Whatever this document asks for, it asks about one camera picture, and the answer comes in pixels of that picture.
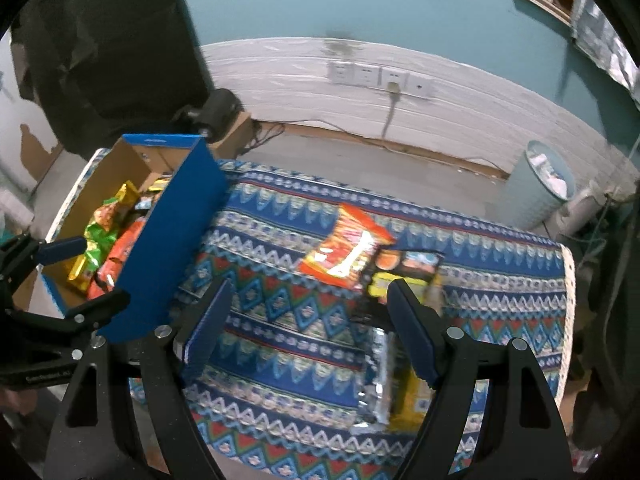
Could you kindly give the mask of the left hand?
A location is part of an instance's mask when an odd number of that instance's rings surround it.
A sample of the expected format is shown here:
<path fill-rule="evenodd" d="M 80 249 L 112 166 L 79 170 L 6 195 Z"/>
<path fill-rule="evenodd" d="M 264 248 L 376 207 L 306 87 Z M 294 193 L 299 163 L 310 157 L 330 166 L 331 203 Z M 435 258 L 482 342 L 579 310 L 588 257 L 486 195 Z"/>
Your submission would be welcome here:
<path fill-rule="evenodd" d="M 0 405 L 11 411 L 27 415 L 35 411 L 38 401 L 36 390 L 13 391 L 0 387 Z"/>

